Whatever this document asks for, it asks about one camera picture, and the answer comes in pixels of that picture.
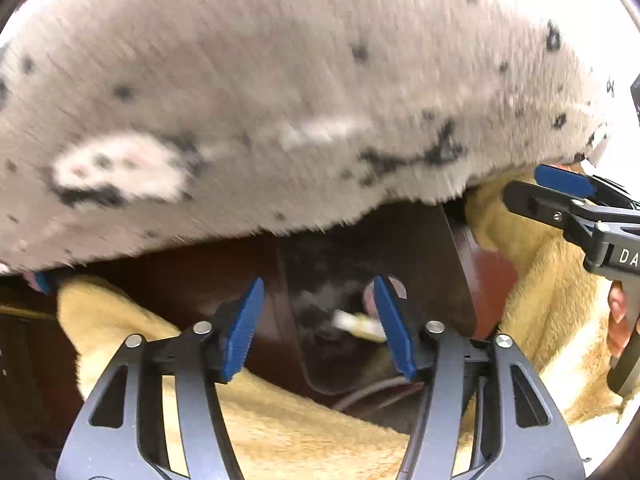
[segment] gray spotted towel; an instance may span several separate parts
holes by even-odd
[[[619,0],[29,0],[15,22],[12,270],[327,228],[589,158],[640,72]]]

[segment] fleece blanket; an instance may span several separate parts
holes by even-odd
[[[500,200],[502,179],[470,197],[467,216],[479,243],[501,250],[519,281],[500,330],[513,336],[570,425],[587,473],[615,446],[640,406],[606,384],[607,293],[610,283],[585,272],[582,251],[551,227],[510,214]],[[66,283],[58,318],[79,353],[78,384],[86,397],[113,353],[131,333],[149,340],[178,329],[109,287],[86,278]],[[246,370],[219,387],[238,462],[247,478],[391,480],[406,435],[355,420],[285,392]],[[164,384],[171,466],[186,473],[174,384]],[[466,411],[454,473],[468,469],[474,406]]]
[[[597,158],[620,0],[28,0],[0,54],[0,270],[356,221]]]

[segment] finger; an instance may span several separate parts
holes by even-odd
[[[609,336],[618,344],[624,346],[631,337],[631,329],[626,320],[616,323],[612,319],[613,314],[609,315]]]
[[[622,289],[622,283],[613,282],[608,300],[613,319],[616,323],[619,323],[626,314],[626,294]]]
[[[402,298],[406,300],[406,287],[404,283],[398,280],[395,276],[388,276],[391,285],[393,285],[398,298]],[[364,306],[364,311],[369,314],[371,317],[378,318],[378,309],[376,307],[376,300],[373,295],[373,282],[367,283],[367,286],[364,288],[362,293],[362,304]]]
[[[609,336],[607,336],[607,348],[609,348],[609,352],[611,352],[613,357],[620,357],[620,354],[622,354],[622,346],[613,341]]]
[[[613,321],[613,315],[609,316],[609,334],[607,335],[607,344],[610,346],[612,353],[620,352],[627,345],[631,338],[631,330],[626,321],[616,323]]]

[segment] beige fluffy towel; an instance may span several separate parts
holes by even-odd
[[[506,180],[481,187],[467,215],[479,243],[500,249],[520,280],[501,330],[533,362],[570,424],[592,471],[608,454],[638,408],[606,385],[609,282],[582,268],[581,250],[548,226],[510,214],[500,200]],[[87,396],[111,356],[131,333],[147,339],[177,335],[176,327],[91,280],[60,292],[59,318],[80,354],[78,382]],[[173,384],[165,383],[172,468],[185,473]],[[247,371],[218,388],[238,462],[247,478],[393,479],[408,438],[287,393]],[[472,410],[465,414],[455,472],[468,465]]]

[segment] cable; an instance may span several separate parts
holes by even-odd
[[[424,388],[424,383],[411,384],[406,388],[402,389],[402,391],[395,394],[393,397],[389,399],[385,399],[383,402],[380,402],[380,404],[377,404],[375,407],[373,407],[372,410],[370,410],[370,412],[373,413],[378,410],[382,410],[387,406],[391,406],[395,402],[398,402],[398,400],[405,399],[406,397],[412,396],[413,394],[420,392],[423,388]]]
[[[365,397],[369,397],[372,394],[376,394],[395,386],[404,386],[405,384],[411,383],[404,376],[384,379],[382,381],[378,381],[377,383],[370,384],[369,386],[365,386],[364,388],[351,392],[349,395],[341,398],[338,402],[336,402],[332,406],[332,408],[337,412],[343,412],[348,407],[354,405],[356,402],[364,399]]]
[[[54,316],[53,314],[4,305],[0,305],[0,316],[20,317],[22,319],[44,319],[49,321],[56,320],[56,316]]]

